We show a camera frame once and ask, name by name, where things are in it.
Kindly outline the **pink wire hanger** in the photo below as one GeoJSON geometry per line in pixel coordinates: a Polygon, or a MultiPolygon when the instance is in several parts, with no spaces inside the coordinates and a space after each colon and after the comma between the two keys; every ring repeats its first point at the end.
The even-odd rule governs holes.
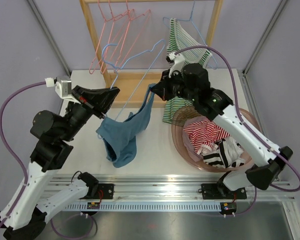
{"type": "Polygon", "coordinates": [[[113,12],[112,4],[111,4],[111,1],[109,0],[108,1],[108,8],[109,8],[109,13],[110,13],[109,17],[106,17],[104,15],[104,12],[103,12],[99,2],[98,2],[98,7],[99,7],[100,13],[103,17],[104,23],[103,23],[101,34],[100,34],[100,39],[98,41],[97,50],[101,50],[101,47],[100,47],[101,39],[104,35],[104,31],[105,31],[107,25],[109,25],[110,30],[109,30],[109,35],[108,35],[108,39],[107,39],[106,43],[107,44],[117,44],[115,46],[115,49],[112,51],[111,56],[109,57],[110,60],[113,59],[114,55],[117,52],[118,47],[120,47],[117,60],[115,60],[115,65],[116,65],[121,58],[123,47],[125,45],[126,37],[129,32],[129,28],[131,25],[132,18],[135,14],[135,11],[134,11],[134,9],[129,8],[127,0],[125,1],[125,7],[118,14],[113,12]]]}
{"type": "Polygon", "coordinates": [[[100,35],[98,35],[97,32],[97,28],[95,25],[95,22],[93,20],[93,17],[91,17],[90,20],[90,24],[91,24],[91,28],[94,27],[93,31],[90,33],[90,37],[95,49],[95,57],[92,60],[90,67],[89,67],[89,73],[92,75],[96,70],[97,67],[100,67],[100,73],[104,74],[104,73],[108,73],[107,70],[107,64],[103,61],[102,57],[102,38],[105,32],[105,29],[107,27],[108,23],[112,23],[112,25],[114,25],[114,22],[117,21],[117,19],[119,19],[119,15],[115,15],[113,13],[112,10],[112,6],[111,4],[113,3],[112,0],[97,0],[96,4],[98,5],[100,14],[102,16],[102,20],[103,20],[103,25],[102,25],[102,29],[100,31],[100,35]],[[105,15],[103,8],[101,6],[101,4],[108,4],[108,10],[109,10],[109,15],[105,15]]]}
{"type": "Polygon", "coordinates": [[[127,8],[126,18],[127,23],[124,23],[124,29],[121,39],[118,41],[118,46],[113,50],[113,55],[116,59],[114,65],[118,69],[122,69],[124,63],[133,54],[136,43],[143,34],[144,28],[147,26],[149,18],[151,16],[151,10],[138,10],[129,4],[129,1],[125,1],[127,8]]]}

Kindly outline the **blue tank top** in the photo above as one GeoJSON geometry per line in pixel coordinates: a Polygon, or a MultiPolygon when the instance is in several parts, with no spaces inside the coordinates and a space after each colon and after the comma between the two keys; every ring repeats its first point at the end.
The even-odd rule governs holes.
{"type": "Polygon", "coordinates": [[[128,118],[119,122],[106,117],[96,130],[103,140],[106,159],[115,168],[129,164],[137,155],[137,135],[144,131],[150,122],[155,94],[151,92],[153,83],[149,84],[140,109],[130,112],[128,118]]]}

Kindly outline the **red white striped tank top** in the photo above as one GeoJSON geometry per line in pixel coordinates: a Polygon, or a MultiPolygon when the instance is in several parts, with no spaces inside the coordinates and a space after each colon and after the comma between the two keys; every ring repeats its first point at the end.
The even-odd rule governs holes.
{"type": "Polygon", "coordinates": [[[190,123],[183,128],[183,131],[198,155],[209,154],[217,150],[218,143],[222,139],[231,136],[223,128],[208,119],[190,123]]]}

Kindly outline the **mauve pink tank top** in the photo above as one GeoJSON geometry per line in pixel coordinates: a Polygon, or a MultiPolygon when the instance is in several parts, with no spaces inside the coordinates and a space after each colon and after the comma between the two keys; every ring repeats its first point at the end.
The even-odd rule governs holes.
{"type": "Polygon", "coordinates": [[[204,154],[212,151],[210,143],[207,140],[207,124],[210,121],[203,116],[197,116],[188,119],[182,129],[182,140],[186,150],[195,162],[203,160],[204,154]]]}

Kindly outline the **black white striped tank top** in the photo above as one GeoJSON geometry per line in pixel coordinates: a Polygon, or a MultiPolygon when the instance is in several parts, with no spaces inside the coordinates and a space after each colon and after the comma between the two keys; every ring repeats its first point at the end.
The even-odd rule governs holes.
{"type": "Polygon", "coordinates": [[[223,169],[241,167],[246,163],[246,160],[241,158],[244,150],[233,137],[223,138],[216,145],[216,150],[202,154],[204,163],[223,169]]]}

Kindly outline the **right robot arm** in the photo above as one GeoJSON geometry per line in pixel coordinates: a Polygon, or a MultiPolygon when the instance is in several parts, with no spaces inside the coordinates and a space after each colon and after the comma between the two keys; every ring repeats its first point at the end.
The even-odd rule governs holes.
{"type": "Polygon", "coordinates": [[[187,64],[183,72],[163,71],[160,81],[150,90],[163,101],[174,97],[192,101],[200,115],[229,133],[251,156],[251,168],[227,172],[220,178],[216,190],[222,198],[247,186],[267,190],[293,155],[290,147],[278,146],[247,122],[229,96],[211,87],[208,71],[198,63],[187,64]]]}

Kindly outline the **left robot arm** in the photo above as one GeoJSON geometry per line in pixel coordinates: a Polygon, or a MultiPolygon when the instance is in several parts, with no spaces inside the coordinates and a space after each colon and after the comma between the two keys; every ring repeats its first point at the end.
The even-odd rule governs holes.
{"type": "Polygon", "coordinates": [[[103,119],[119,94],[118,87],[87,89],[75,86],[64,116],[49,110],[38,112],[30,133],[38,139],[24,178],[8,205],[0,211],[0,229],[7,240],[34,240],[61,210],[79,199],[100,196],[99,181],[90,173],[57,194],[40,200],[51,179],[63,167],[73,146],[69,142],[92,117],[103,119]]]}

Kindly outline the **wooden clothes rack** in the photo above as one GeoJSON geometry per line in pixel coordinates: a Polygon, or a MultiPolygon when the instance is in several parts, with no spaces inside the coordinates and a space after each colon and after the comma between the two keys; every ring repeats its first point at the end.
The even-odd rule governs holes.
{"type": "MultiPolygon", "coordinates": [[[[114,108],[140,107],[142,103],[143,91],[146,90],[148,84],[152,83],[154,80],[158,80],[159,77],[161,76],[161,73],[159,72],[149,73],[150,69],[148,69],[148,71],[146,72],[123,72],[120,73],[119,75],[117,74],[116,70],[114,70],[114,73],[109,73],[106,67],[106,64],[109,63],[105,63],[105,60],[102,59],[102,51],[100,47],[101,37],[103,35],[107,22],[109,21],[115,22],[119,20],[121,17],[124,17],[126,15],[129,18],[128,21],[130,22],[132,21],[132,18],[130,20],[130,11],[132,11],[132,9],[129,9],[128,7],[128,0],[112,0],[112,1],[111,0],[80,0],[79,2],[95,50],[95,57],[92,60],[89,68],[90,74],[93,74],[94,71],[96,70],[96,68],[94,68],[91,71],[91,67],[93,66],[95,60],[98,60],[98,65],[100,66],[100,73],[103,76],[105,86],[110,87],[111,84],[117,83],[116,84],[117,87],[120,88],[120,93],[117,96],[117,98],[114,100],[112,106],[114,108]],[[107,20],[103,14],[103,11],[100,8],[101,15],[104,18],[104,23],[101,31],[101,36],[99,38],[89,4],[98,4],[98,6],[100,7],[100,3],[106,3],[106,2],[108,2],[109,4],[109,9],[111,14],[113,13],[111,9],[112,2],[113,3],[125,2],[127,10],[124,13],[119,14],[118,16],[112,16],[110,20],[107,20]]],[[[217,28],[223,3],[224,3],[223,0],[214,0],[214,6],[213,6],[206,38],[205,40],[202,39],[202,41],[205,44],[207,44],[209,47],[212,45],[212,41],[215,36],[215,31],[217,28]]]]}

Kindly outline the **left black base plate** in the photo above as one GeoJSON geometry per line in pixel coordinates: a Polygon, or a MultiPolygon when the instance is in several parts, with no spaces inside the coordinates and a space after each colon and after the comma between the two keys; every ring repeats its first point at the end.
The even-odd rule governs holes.
{"type": "Polygon", "coordinates": [[[114,197],[114,188],[115,185],[113,183],[99,183],[95,198],[102,198],[102,200],[112,200],[114,197]]]}

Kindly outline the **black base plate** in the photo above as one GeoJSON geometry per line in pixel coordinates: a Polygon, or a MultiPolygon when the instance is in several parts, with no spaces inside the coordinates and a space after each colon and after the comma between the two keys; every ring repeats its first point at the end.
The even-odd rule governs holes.
{"type": "Polygon", "coordinates": [[[204,200],[246,200],[244,187],[235,191],[229,190],[223,183],[202,183],[197,190],[204,200]]]}
{"type": "Polygon", "coordinates": [[[102,198],[102,200],[112,200],[114,197],[114,188],[115,185],[113,183],[99,183],[95,198],[102,198]]]}

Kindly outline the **aluminium mounting rail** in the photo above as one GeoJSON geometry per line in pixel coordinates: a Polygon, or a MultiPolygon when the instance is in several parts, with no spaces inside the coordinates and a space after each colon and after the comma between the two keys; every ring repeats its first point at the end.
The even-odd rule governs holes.
{"type": "MultiPolygon", "coordinates": [[[[193,175],[111,175],[93,174],[101,184],[114,184],[114,202],[196,202],[203,201],[201,184],[215,183],[220,174],[193,175]]],[[[43,190],[40,200],[50,198],[68,187],[72,175],[56,174],[43,190]]],[[[258,201],[294,201],[295,192],[273,187],[257,190],[258,201]]]]}

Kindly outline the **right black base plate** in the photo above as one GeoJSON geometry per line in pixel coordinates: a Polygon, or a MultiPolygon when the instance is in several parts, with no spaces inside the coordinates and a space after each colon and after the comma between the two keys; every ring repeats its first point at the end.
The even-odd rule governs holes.
{"type": "Polygon", "coordinates": [[[244,187],[235,191],[229,190],[223,183],[202,183],[197,190],[204,200],[246,200],[244,187]]]}

